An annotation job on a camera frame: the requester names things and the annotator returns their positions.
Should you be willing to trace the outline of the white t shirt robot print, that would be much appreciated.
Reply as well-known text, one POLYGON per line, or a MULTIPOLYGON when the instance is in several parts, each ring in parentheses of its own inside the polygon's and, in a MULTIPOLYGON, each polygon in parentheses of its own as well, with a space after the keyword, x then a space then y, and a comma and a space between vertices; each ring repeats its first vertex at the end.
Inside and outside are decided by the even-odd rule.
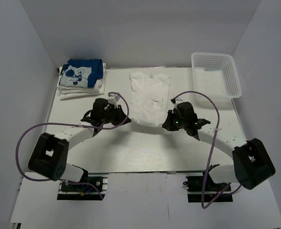
POLYGON ((170 76, 135 72, 129 75, 129 79, 130 119, 142 126, 161 127, 167 117, 170 76))

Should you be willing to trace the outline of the blue white t shirt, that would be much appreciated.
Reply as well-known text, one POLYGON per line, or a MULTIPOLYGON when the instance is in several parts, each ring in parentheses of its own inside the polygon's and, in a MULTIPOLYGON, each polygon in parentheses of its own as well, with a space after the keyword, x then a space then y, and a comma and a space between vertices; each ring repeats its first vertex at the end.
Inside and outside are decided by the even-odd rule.
POLYGON ((101 59, 69 59, 60 72, 59 86, 94 88, 103 79, 103 75, 101 59))

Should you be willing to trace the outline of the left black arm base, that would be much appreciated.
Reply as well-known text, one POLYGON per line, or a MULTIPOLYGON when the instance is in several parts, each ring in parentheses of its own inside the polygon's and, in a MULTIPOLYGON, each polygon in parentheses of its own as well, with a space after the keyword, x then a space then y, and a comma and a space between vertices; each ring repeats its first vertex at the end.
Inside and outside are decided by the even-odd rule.
POLYGON ((61 181, 57 200, 101 201, 107 191, 108 177, 106 175, 88 175, 84 184, 73 185, 61 181))

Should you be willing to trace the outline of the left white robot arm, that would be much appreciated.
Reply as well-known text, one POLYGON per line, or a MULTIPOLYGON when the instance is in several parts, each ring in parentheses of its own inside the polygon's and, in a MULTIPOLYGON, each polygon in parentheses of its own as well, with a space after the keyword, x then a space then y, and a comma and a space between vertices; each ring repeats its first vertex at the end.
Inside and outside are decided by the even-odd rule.
POLYGON ((53 181, 72 182, 77 190, 86 189, 89 184, 88 172, 68 164, 68 152, 84 140, 96 136, 102 129, 106 129, 106 124, 112 124, 116 128, 130 123, 128 115, 115 99, 96 99, 92 109, 80 120, 91 126, 77 125, 55 135, 41 134, 30 157, 28 168, 53 181))

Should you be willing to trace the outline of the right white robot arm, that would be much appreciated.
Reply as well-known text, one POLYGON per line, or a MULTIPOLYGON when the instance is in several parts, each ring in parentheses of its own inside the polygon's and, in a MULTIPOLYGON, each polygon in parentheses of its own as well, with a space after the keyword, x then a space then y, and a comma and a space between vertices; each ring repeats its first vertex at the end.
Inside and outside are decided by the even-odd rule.
POLYGON ((276 169, 261 140, 245 140, 230 135, 206 119, 199 119, 189 102, 176 104, 167 113, 162 128, 168 131, 183 129, 195 139, 211 144, 228 155, 231 165, 209 166, 203 184, 215 190, 220 183, 239 183, 251 190, 276 173, 276 169))

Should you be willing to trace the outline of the folded white t shirt stack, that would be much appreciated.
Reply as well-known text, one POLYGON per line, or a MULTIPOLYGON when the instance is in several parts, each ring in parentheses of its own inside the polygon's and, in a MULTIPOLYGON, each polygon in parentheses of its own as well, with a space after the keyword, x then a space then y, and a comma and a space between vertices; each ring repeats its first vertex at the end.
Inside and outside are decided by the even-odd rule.
POLYGON ((104 79, 97 80, 93 88, 65 87, 58 84, 57 89, 60 94, 60 100, 67 100, 83 96, 103 95, 105 94, 105 81, 104 79))

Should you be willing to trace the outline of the white plastic basket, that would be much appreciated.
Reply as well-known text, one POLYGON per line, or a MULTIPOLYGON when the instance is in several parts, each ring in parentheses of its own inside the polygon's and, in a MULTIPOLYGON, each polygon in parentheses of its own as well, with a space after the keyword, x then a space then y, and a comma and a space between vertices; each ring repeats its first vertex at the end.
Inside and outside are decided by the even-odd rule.
POLYGON ((241 85, 231 55, 195 52, 191 55, 193 89, 216 103, 242 96, 241 85))

